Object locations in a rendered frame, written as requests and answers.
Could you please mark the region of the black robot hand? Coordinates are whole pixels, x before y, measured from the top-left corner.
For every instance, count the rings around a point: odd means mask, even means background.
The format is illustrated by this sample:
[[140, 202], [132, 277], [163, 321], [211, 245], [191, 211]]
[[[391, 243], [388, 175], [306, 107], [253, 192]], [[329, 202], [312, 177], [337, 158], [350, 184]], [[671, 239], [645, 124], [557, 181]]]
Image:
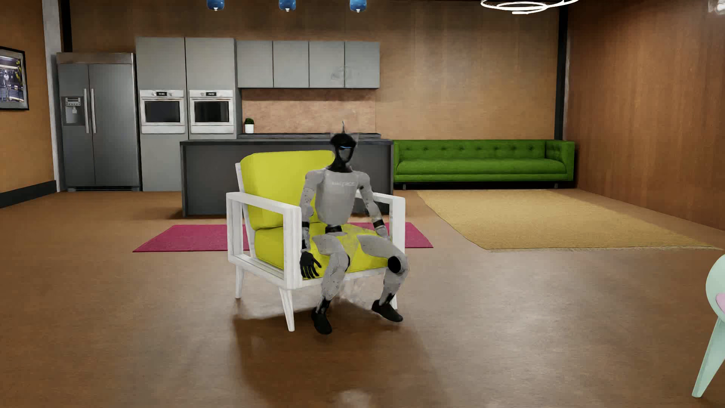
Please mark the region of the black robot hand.
[[303, 279], [312, 280], [320, 276], [318, 270], [322, 265], [315, 259], [311, 252], [306, 250], [301, 252], [299, 265]]

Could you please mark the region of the mint green chair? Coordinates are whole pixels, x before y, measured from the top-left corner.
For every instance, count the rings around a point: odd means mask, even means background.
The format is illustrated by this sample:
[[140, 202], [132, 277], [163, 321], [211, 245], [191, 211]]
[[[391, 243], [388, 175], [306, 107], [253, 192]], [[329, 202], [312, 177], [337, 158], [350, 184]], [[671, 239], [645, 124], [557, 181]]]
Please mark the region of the mint green chair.
[[717, 320], [694, 384], [692, 396], [696, 398], [704, 394], [725, 361], [725, 254], [711, 267], [705, 283], [705, 294]]

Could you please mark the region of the grey right robot leg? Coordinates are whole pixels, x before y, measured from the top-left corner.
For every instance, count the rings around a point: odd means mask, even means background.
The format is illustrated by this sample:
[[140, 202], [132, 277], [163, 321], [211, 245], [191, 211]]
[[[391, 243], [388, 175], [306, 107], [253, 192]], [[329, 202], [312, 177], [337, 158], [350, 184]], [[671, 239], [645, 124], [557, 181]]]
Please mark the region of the grey right robot leg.
[[345, 232], [331, 232], [324, 235], [313, 236], [318, 252], [329, 256], [329, 262], [324, 271], [321, 283], [322, 298], [312, 312], [315, 329], [322, 335], [329, 335], [332, 331], [326, 316], [332, 299], [339, 292], [345, 272], [350, 265], [349, 255], [340, 238], [347, 235]]

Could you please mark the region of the grey robot leg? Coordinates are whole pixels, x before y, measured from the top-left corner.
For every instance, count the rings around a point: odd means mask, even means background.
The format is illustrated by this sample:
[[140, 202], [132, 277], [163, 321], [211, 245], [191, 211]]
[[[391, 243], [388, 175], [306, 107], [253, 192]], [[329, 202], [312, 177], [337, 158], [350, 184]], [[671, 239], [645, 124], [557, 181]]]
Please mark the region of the grey robot leg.
[[329, 262], [324, 271], [321, 283], [322, 298], [312, 312], [315, 329], [322, 335], [329, 335], [332, 331], [326, 316], [332, 299], [339, 292], [345, 272], [350, 265], [349, 255], [340, 238], [347, 235], [345, 232], [331, 232], [324, 235], [313, 236], [318, 252], [329, 256]]
[[397, 312], [392, 301], [409, 272], [406, 255], [388, 237], [359, 235], [358, 240], [365, 254], [385, 258], [387, 261], [381, 297], [373, 302], [371, 309], [386, 320], [403, 321], [403, 316]]

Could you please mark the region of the grey left robot leg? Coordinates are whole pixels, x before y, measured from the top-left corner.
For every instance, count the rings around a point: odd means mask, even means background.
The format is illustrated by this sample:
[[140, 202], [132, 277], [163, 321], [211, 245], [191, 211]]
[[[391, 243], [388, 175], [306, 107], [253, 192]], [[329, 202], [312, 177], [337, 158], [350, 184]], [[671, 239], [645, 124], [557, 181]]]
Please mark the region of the grey left robot leg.
[[397, 312], [392, 301], [409, 272], [406, 255], [388, 237], [359, 235], [358, 240], [365, 254], [385, 258], [387, 261], [381, 297], [373, 302], [371, 309], [386, 320], [403, 321], [403, 316]]

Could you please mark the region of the grey robot torso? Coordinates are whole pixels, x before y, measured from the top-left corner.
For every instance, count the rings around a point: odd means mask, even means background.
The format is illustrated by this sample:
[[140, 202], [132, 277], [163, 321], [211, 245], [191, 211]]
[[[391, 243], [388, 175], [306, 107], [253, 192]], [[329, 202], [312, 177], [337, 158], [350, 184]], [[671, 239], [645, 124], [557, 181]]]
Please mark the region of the grey robot torso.
[[318, 181], [315, 188], [315, 212], [319, 221], [340, 226], [346, 224], [354, 208], [356, 191], [363, 172], [332, 172], [324, 168], [312, 172]]

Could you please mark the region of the black robot head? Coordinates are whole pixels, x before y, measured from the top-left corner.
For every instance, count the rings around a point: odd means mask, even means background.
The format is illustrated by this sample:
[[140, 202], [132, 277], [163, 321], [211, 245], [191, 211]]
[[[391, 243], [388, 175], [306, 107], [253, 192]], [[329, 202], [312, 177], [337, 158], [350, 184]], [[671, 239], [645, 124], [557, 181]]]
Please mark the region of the black robot head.
[[331, 172], [351, 173], [352, 167], [349, 162], [358, 145], [359, 134], [346, 131], [345, 122], [342, 121], [341, 131], [331, 136], [330, 143], [335, 150], [335, 158], [327, 167]]

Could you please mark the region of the green tufted sofa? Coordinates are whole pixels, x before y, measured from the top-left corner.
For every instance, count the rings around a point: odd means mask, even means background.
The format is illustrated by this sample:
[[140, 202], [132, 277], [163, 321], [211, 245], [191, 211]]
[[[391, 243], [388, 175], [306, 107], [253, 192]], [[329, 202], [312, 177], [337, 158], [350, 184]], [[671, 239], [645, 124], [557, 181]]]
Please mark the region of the green tufted sofa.
[[575, 143], [556, 139], [395, 140], [394, 183], [571, 183]]

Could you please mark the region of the pink rug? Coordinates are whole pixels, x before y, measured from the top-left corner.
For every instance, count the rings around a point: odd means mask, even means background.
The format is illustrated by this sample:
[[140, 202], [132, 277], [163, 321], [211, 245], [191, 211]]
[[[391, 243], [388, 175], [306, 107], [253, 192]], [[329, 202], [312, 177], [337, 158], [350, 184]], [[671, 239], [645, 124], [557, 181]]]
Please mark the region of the pink rug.
[[[369, 222], [352, 225], [373, 230]], [[225, 224], [179, 224], [137, 247], [134, 253], [213, 252], [227, 251]], [[433, 245], [412, 223], [405, 225], [406, 248], [433, 248]]]

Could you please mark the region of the dark grey kitchen island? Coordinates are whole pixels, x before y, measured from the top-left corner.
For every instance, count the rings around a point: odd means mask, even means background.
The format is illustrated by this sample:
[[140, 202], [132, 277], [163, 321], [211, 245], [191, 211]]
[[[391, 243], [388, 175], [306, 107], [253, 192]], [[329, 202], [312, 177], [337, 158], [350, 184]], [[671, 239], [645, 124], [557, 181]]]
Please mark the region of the dark grey kitchen island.
[[[225, 215], [225, 194], [239, 191], [234, 165], [254, 153], [330, 150], [331, 134], [239, 134], [235, 139], [190, 139], [180, 143], [182, 209], [187, 216]], [[394, 142], [360, 134], [350, 166], [365, 172], [375, 192], [391, 195]]]

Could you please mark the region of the yellow rug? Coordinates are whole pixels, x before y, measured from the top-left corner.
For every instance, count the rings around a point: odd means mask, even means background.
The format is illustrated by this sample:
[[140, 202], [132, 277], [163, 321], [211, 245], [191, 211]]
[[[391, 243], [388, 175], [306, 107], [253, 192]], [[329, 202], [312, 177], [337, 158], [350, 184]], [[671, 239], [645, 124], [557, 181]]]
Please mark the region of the yellow rug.
[[467, 240], [487, 250], [714, 246], [550, 190], [418, 190]]

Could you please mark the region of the white built-in oven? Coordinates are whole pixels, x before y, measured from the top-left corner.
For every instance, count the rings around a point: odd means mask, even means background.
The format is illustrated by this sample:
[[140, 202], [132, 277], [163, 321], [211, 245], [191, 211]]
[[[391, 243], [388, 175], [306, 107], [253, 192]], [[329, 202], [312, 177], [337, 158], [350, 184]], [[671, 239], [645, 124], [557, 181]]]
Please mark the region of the white built-in oven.
[[141, 134], [185, 134], [186, 98], [182, 89], [139, 90]]
[[234, 96], [231, 89], [188, 90], [189, 133], [232, 135], [235, 131]]

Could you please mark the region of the stainless steel refrigerator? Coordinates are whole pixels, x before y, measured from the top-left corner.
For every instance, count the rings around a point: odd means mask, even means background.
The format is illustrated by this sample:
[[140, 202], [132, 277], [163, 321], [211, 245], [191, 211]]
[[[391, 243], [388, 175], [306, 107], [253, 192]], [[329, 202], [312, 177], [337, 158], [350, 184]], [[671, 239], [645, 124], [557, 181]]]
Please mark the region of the stainless steel refrigerator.
[[140, 190], [134, 54], [59, 52], [56, 61], [67, 190]]

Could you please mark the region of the tall grey oven cabinet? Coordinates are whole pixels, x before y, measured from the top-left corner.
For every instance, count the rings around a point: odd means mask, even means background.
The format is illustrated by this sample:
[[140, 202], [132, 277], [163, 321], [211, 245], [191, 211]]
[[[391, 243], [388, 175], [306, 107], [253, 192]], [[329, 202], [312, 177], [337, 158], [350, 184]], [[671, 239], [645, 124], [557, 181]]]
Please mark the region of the tall grey oven cabinet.
[[[182, 89], [186, 98], [185, 134], [141, 134], [141, 186], [147, 192], [182, 190], [180, 143], [190, 139], [232, 139], [236, 135], [235, 43], [230, 38], [137, 37], [138, 91]], [[188, 90], [231, 89], [235, 131], [232, 135], [189, 133]]]

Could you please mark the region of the grey wall cabinets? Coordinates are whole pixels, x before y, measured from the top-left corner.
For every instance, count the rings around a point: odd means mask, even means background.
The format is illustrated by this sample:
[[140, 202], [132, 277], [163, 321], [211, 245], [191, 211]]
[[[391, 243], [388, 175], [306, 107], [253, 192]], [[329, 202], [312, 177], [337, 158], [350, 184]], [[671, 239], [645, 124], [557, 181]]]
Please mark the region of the grey wall cabinets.
[[379, 88], [379, 42], [236, 41], [238, 88]]

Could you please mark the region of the black wall pillar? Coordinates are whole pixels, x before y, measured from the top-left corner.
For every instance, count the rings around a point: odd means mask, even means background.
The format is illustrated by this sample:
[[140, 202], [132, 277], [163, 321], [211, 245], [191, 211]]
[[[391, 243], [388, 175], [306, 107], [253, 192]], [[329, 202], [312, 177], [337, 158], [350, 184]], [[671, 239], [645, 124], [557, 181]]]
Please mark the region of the black wall pillar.
[[564, 139], [564, 121], [566, 111], [566, 79], [568, 57], [568, 6], [558, 10], [557, 31], [557, 77], [555, 93], [555, 130], [554, 139]]

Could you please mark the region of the framed wall picture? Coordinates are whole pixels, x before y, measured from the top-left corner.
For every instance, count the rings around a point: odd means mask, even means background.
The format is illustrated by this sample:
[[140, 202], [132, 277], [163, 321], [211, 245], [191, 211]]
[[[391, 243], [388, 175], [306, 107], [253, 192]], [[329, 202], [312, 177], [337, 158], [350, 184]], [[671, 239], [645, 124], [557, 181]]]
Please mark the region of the framed wall picture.
[[0, 46], [0, 110], [29, 110], [25, 52]]

